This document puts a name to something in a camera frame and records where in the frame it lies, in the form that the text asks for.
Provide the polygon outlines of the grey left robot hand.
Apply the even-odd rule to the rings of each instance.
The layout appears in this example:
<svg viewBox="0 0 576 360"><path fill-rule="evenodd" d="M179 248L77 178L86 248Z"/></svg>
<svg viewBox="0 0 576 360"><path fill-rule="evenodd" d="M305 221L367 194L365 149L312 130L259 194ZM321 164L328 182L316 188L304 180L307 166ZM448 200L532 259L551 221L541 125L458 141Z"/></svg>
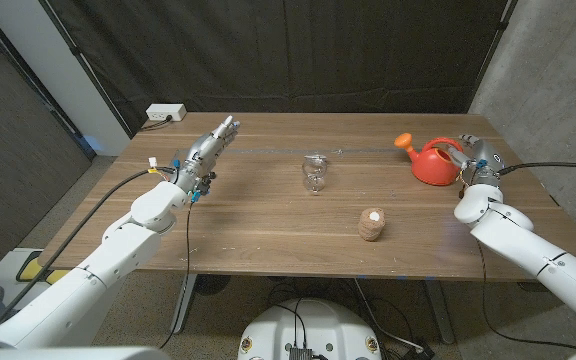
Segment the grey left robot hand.
<svg viewBox="0 0 576 360"><path fill-rule="evenodd" d="M207 195L216 161L235 139L240 123L228 116L215 130L202 135L191 147L173 183L184 192Z"/></svg>

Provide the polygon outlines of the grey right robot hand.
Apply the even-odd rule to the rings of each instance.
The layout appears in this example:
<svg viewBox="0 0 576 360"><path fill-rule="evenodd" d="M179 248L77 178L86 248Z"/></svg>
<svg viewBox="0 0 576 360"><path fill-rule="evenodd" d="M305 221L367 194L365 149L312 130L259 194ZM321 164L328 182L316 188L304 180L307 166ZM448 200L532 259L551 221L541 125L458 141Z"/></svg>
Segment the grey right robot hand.
<svg viewBox="0 0 576 360"><path fill-rule="evenodd" d="M449 145L447 151L452 162L460 168L464 183L468 186L485 184L498 187L499 172L504 168L500 153L491 143L475 135L462 134L459 139L472 150L472 155L466 155L453 145Z"/></svg>

